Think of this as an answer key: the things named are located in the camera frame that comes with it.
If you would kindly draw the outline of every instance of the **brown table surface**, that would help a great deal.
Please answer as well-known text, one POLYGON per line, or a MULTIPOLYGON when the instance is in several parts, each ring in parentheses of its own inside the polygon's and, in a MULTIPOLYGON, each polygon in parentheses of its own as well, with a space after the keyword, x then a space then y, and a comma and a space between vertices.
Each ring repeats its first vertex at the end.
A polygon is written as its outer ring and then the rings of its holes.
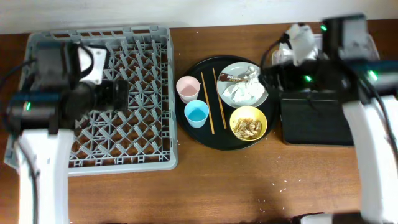
MULTIPOLYGON (((318 24, 311 24, 319 33, 318 24)), ((289 24, 172 29, 175 73, 212 55, 259 62, 289 24)), ((398 20, 369 21, 382 59, 398 58, 398 20)), ((0 35, 0 72, 22 62, 27 34, 0 35)), ((15 75, 2 90, 8 100, 15 75)), ((174 170, 69 178, 73 223, 239 223, 313 212, 359 209, 358 162, 353 147, 287 146, 277 128, 253 147, 217 151, 178 128, 174 170)), ((0 135, 0 161, 7 134, 0 135)), ((17 173, 0 162, 0 223, 17 223, 17 173)))

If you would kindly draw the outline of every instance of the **white plate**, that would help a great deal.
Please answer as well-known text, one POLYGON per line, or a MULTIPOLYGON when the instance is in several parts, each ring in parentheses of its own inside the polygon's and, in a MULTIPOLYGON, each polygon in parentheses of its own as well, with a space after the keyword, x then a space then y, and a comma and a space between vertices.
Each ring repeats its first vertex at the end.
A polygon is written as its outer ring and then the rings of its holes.
MULTIPOLYGON (((260 74, 260 68, 257 65, 253 65, 251 63, 247 62, 238 62, 238 63, 233 63, 231 65, 228 65, 226 68, 221 71, 221 73, 225 73, 228 75, 233 75, 235 77, 243 78, 243 76, 246 74, 246 71, 249 69, 249 66, 253 66, 258 74, 260 74)), ((225 89, 227 89, 230 85, 235 84, 235 82, 221 82, 220 81, 220 76, 218 76, 217 80, 217 92, 221 99, 223 101, 232 106, 233 108, 239 108, 241 106, 254 106, 258 107, 260 106, 268 97, 268 92, 267 90, 262 94, 262 96, 258 100, 245 100, 245 101, 240 101, 240 102, 233 102, 231 97, 225 97, 223 96, 223 93, 225 89)))

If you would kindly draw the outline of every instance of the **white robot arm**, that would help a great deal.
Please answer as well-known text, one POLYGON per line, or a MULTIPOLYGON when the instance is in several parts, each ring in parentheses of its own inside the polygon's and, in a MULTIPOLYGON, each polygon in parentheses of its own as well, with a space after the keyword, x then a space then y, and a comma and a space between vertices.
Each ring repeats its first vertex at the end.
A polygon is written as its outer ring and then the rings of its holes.
MULTIPOLYGON (((263 85, 289 91, 281 83, 304 80, 307 75, 300 77, 304 71, 312 74, 309 88, 340 96, 358 157, 361 217, 371 223, 398 223, 398 101, 394 96, 398 93, 398 62, 368 60, 371 51, 364 15, 325 19, 321 30, 323 45, 318 52, 311 28, 294 24, 276 42, 289 46, 292 62, 278 65, 282 68, 278 70, 262 66, 263 85)), ((301 223, 333 223, 333 215, 311 215, 301 223)))
POLYGON ((93 109, 125 110, 128 83, 103 80, 107 50, 102 48, 54 44, 38 47, 37 55, 38 79, 48 78, 46 75, 59 77, 51 83, 44 81, 38 91, 22 90, 15 94, 5 122, 12 133, 17 133, 14 148, 19 163, 19 223, 69 223, 68 163, 75 141, 75 120, 93 109), (57 63, 63 62, 56 61, 55 66, 50 63, 59 53, 65 54, 64 58, 68 54, 78 57, 80 64, 70 64, 69 71, 77 68, 89 72, 69 73, 69 82, 63 82, 67 72, 57 72, 57 63))

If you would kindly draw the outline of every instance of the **round black tray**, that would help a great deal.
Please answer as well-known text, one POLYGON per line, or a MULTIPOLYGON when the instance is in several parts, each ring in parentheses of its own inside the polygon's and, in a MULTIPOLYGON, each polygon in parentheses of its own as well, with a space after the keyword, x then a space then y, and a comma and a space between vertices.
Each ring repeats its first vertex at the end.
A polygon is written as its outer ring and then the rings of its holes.
MULTIPOLYGON (((214 81, 214 76, 213 76, 213 68, 215 69, 216 77, 218 77, 220 72, 225 67, 236 62, 248 62, 255 64, 254 62, 245 58, 232 56, 232 55, 222 55, 222 56, 208 58, 199 62, 198 64, 194 65, 191 69, 189 69, 184 75, 184 76, 186 75, 193 76, 201 83, 198 100, 202 100, 206 103, 205 91, 203 89, 203 84, 200 74, 201 72, 203 72, 203 78, 205 79, 207 95, 209 98, 211 115, 213 117, 213 126, 215 134, 211 133, 210 117, 206 120, 205 125, 203 125, 203 127, 201 128, 193 128, 189 125, 184 115, 184 108, 186 104, 181 101, 177 91, 175 91, 175 101, 176 101, 175 109, 176 109, 178 123, 180 123, 181 127, 193 139, 213 149, 226 150, 226 151, 242 149, 245 147, 252 146, 253 144, 261 140, 259 139, 257 141, 245 142, 235 137, 229 126, 229 118, 231 117, 231 114, 235 110, 235 108, 227 105, 224 101, 221 100, 223 103, 223 110, 224 110, 224 116, 227 128, 224 129, 223 126, 220 104, 218 103, 218 96, 217 96, 218 93, 216 90, 216 83, 214 81)), ((257 107, 265 114, 267 118, 268 127, 263 137, 265 137, 272 129, 274 129, 277 118, 279 117, 279 102, 273 99, 274 97, 269 95, 267 100, 263 102, 262 105, 257 107)))

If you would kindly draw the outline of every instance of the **wooden chopstick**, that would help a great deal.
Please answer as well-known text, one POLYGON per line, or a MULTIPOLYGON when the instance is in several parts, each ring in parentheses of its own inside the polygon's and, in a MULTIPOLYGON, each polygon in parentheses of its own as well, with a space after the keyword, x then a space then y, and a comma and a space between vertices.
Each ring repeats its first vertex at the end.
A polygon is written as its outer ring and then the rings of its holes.
MULTIPOLYGON (((216 89, 217 89, 217 78, 216 78, 216 72, 214 71, 214 68, 213 68, 213 75, 214 75, 214 82, 216 83, 216 89)), ((220 95, 218 94, 218 91, 217 91, 217 97, 218 97, 218 103, 220 104, 221 117, 223 118, 224 129, 226 129, 223 103, 221 102, 221 98, 220 98, 220 95)))
POLYGON ((203 82, 203 88, 205 89, 205 97, 206 97, 207 106, 209 107, 211 133, 214 134, 213 118, 211 118, 211 110, 210 110, 209 98, 207 97, 206 83, 205 83, 205 79, 203 78, 203 72, 201 72, 201 80, 203 82))

